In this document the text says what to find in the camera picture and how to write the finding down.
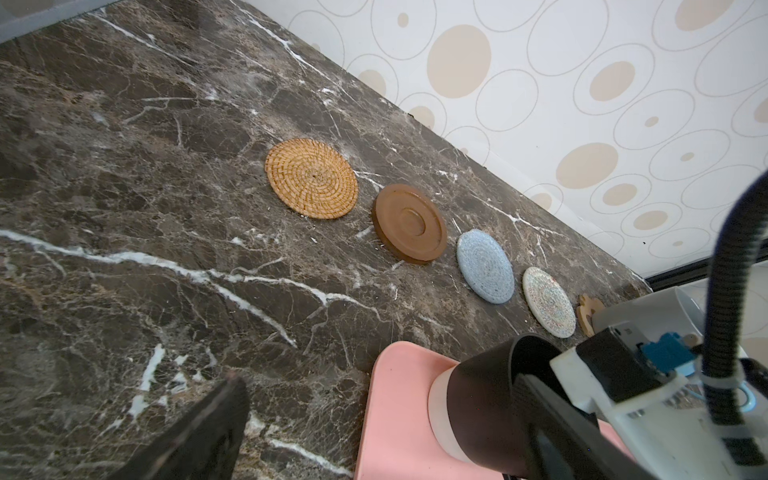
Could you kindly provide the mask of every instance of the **wallpaper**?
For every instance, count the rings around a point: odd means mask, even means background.
[[[641,275],[768,167],[768,2],[249,1]]]

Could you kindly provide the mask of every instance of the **wooden flower-shaped coaster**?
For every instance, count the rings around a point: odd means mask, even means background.
[[[580,305],[577,307],[576,313],[578,314],[578,324],[581,326],[581,331],[586,336],[593,336],[592,316],[605,308],[605,305],[600,300],[590,298],[584,294],[578,296],[578,302]]]
[[[294,138],[277,144],[264,170],[278,197],[312,218],[339,218],[357,202],[357,178],[344,157],[330,145]]]

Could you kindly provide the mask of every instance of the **pink object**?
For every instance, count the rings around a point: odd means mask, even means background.
[[[410,342],[381,352],[371,373],[355,480],[500,480],[497,472],[445,453],[432,434],[429,387],[456,365]]]
[[[609,442],[613,443],[614,446],[621,450],[621,452],[629,457],[630,460],[637,463],[637,461],[634,459],[634,455],[632,455],[632,452],[630,452],[624,442],[621,441],[621,437],[618,433],[616,433],[616,430],[611,426],[610,423],[603,422],[602,420],[598,419],[598,426],[600,427],[600,433],[602,433]]]

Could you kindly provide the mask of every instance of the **light blue woven coaster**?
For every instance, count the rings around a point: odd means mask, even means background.
[[[470,230],[456,244],[458,268],[464,280],[482,299],[504,303],[515,292],[512,265],[502,246],[486,232]]]

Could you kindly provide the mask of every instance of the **coaster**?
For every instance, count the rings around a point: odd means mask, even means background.
[[[470,230],[456,244],[458,268],[464,280],[482,299],[504,303],[515,292],[512,265],[502,246],[480,230]]]
[[[440,257],[448,244],[448,231],[439,210],[410,185],[386,186],[371,212],[373,228],[396,257],[424,265]]]
[[[594,336],[594,329],[592,328],[592,316],[603,310],[605,305],[596,299],[587,295],[581,294],[578,296],[579,306],[576,308],[578,315],[578,324],[581,327],[581,331],[586,336]]]
[[[523,293],[533,316],[549,333],[562,339],[574,334],[574,308],[549,273],[536,266],[528,268],[523,274]]]
[[[312,218],[338,218],[357,202],[357,178],[344,157],[330,145],[294,138],[277,144],[264,170],[278,197]]]
[[[355,480],[502,480],[501,473],[451,457],[432,434],[429,388],[457,364],[410,342],[381,352],[371,373]]]

